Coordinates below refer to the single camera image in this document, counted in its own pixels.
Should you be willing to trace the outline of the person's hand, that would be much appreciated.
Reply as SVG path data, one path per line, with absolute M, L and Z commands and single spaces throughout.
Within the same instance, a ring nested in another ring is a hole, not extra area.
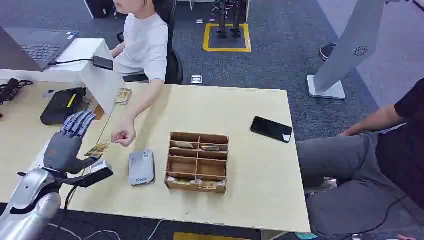
M 137 136 L 133 122 L 119 124 L 111 134 L 111 142 L 123 147 L 129 147 Z

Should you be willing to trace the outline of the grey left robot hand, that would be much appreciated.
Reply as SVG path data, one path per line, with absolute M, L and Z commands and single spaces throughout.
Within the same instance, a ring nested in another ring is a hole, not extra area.
M 95 117 L 90 110 L 70 115 L 52 136 L 43 157 L 44 167 L 76 175 L 96 163 L 95 157 L 78 159 L 83 138 Z

